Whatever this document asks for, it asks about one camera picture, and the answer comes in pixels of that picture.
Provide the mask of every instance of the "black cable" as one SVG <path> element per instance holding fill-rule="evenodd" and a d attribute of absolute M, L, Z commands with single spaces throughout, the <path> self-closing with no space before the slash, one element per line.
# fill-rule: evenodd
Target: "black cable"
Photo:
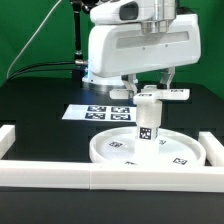
<path fill-rule="evenodd" d="M 33 64 L 33 65 L 28 65 L 26 67 L 23 67 L 15 72 L 13 72 L 9 77 L 11 77 L 12 75 L 14 75 L 17 72 L 22 72 L 22 71 L 26 71 L 29 69 L 33 69 L 33 68 L 38 68 L 38 67 L 45 67 L 45 66 L 59 66 L 59 65 L 75 65 L 74 61 L 60 61 L 60 62 L 43 62 L 43 63 L 37 63 L 37 64 Z"/>
<path fill-rule="evenodd" d="M 71 71 L 71 70 L 74 70 L 74 68 L 37 69 L 37 70 L 21 71 L 21 72 L 15 73 L 14 75 L 11 75 L 8 79 L 6 79 L 6 81 L 3 83 L 3 85 L 6 85 L 8 82 L 10 82 L 12 79 L 16 78 L 17 76 L 22 75 L 22 74 L 26 74 L 26 73 L 34 73 L 34 72 L 54 72 L 54 71 Z"/>

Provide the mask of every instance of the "white plastic object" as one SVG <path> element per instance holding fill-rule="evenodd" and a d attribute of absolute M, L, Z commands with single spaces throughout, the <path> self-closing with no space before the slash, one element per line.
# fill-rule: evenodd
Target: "white plastic object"
<path fill-rule="evenodd" d="M 121 20 L 120 8 L 128 3 L 137 3 L 138 17 L 135 20 Z M 155 0 L 119 0 L 108 1 L 105 4 L 93 8 L 90 12 L 91 21 L 95 24 L 120 24 L 127 22 L 139 22 L 149 20 L 154 15 Z"/>
<path fill-rule="evenodd" d="M 90 158 L 94 163 L 132 164 L 144 167 L 203 166 L 206 152 L 194 139 L 159 129 L 159 152 L 150 148 L 135 151 L 137 128 L 115 128 L 99 133 L 90 141 Z"/>
<path fill-rule="evenodd" d="M 155 103 L 157 100 L 187 100 L 190 96 L 189 89 L 156 89 L 144 88 L 134 97 L 135 104 Z"/>
<path fill-rule="evenodd" d="M 128 89 L 113 89 L 109 93 L 111 99 L 126 100 L 129 99 Z"/>
<path fill-rule="evenodd" d="M 179 15 L 168 33 L 143 35 L 140 23 L 95 26 L 89 70 L 113 77 L 196 63 L 201 55 L 197 15 Z"/>
<path fill-rule="evenodd" d="M 224 167 L 224 147 L 214 135 L 211 132 L 200 132 L 198 141 L 205 148 L 211 165 Z"/>
<path fill-rule="evenodd" d="M 0 128 L 0 159 L 15 142 L 15 126 L 3 125 Z"/>

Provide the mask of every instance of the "white block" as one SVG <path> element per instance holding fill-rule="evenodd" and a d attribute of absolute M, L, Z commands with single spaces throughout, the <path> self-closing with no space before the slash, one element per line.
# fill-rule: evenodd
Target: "white block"
<path fill-rule="evenodd" d="M 0 159 L 15 142 L 15 126 L 4 125 L 0 129 Z"/>
<path fill-rule="evenodd" d="M 211 132 L 200 132 L 199 140 L 212 166 L 224 166 L 224 147 Z"/>
<path fill-rule="evenodd" d="M 123 166 L 115 167 L 113 165 L 98 164 L 90 172 L 91 190 L 125 190 L 126 172 Z"/>
<path fill-rule="evenodd" d="M 89 164 L 1 161 L 0 186 L 89 189 Z"/>

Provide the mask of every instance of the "white robot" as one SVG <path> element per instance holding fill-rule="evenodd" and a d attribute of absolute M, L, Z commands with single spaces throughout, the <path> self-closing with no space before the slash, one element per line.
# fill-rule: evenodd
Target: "white robot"
<path fill-rule="evenodd" d="M 175 66 L 193 64 L 200 58 L 197 15 L 176 16 L 175 0 L 111 0 L 95 7 L 91 20 L 95 27 L 89 37 L 89 73 L 84 81 L 104 86 L 116 80 L 114 77 L 122 77 L 126 89 L 113 89 L 111 98 L 133 97 L 137 105 L 137 128 L 112 129 L 95 136 L 90 142 L 91 160 L 147 166 L 204 165 L 206 153 L 198 142 L 159 129 L 160 99 L 189 97 L 189 90 L 169 86 Z M 137 93 L 136 73 L 158 69 L 167 69 L 160 82 L 165 89 L 145 86 Z"/>

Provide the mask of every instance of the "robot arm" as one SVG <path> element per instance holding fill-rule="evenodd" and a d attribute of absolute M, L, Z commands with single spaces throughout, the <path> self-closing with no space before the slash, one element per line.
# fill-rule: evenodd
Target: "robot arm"
<path fill-rule="evenodd" d="M 196 63 L 201 55 L 197 15 L 175 17 L 174 12 L 175 0 L 111 0 L 95 7 L 90 72 L 108 78 Z"/>

